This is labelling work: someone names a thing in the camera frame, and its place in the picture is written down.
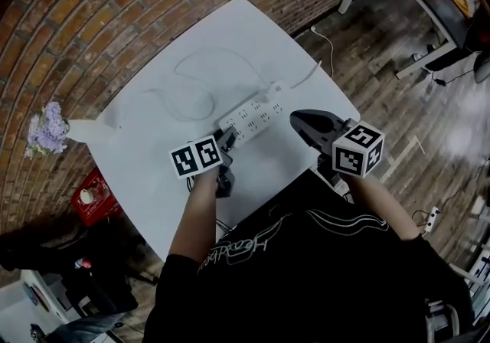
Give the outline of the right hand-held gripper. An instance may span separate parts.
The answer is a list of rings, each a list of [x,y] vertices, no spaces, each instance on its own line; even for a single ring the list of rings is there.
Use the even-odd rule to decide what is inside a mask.
[[[321,150],[317,171],[332,188],[340,174],[364,178],[381,161],[384,133],[365,121],[344,121],[317,109],[295,110],[289,121],[309,147]]]

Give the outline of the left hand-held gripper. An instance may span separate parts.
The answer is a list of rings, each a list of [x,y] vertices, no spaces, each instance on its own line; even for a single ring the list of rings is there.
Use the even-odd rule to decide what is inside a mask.
[[[229,151],[237,140],[234,126],[222,131],[218,129],[210,136],[188,142],[169,152],[171,163],[179,179],[185,178],[191,192],[196,175],[219,168],[217,174],[217,197],[230,197],[235,177],[231,171],[233,163]]]

